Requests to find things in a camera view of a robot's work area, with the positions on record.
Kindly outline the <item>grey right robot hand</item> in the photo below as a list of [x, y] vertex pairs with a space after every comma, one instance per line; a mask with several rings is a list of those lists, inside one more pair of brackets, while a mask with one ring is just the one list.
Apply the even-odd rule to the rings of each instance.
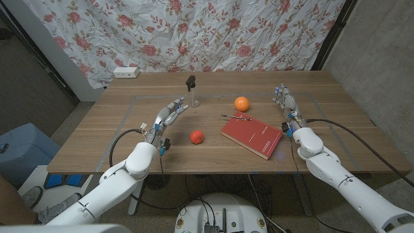
[[275, 87], [274, 93], [276, 96], [273, 98], [273, 101], [283, 110], [290, 128], [293, 131], [307, 128], [306, 120], [303, 119], [297, 101], [289, 89], [282, 83], [280, 87]]

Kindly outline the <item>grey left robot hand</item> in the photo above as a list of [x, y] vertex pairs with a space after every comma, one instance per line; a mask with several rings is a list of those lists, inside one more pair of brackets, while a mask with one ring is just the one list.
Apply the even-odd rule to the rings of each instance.
[[172, 101], [158, 112], [151, 129], [146, 134], [144, 142], [150, 143], [156, 148], [160, 146], [162, 140], [161, 137], [166, 128], [174, 124], [179, 115], [187, 110], [188, 105], [183, 105], [185, 99], [186, 97], [182, 96]]

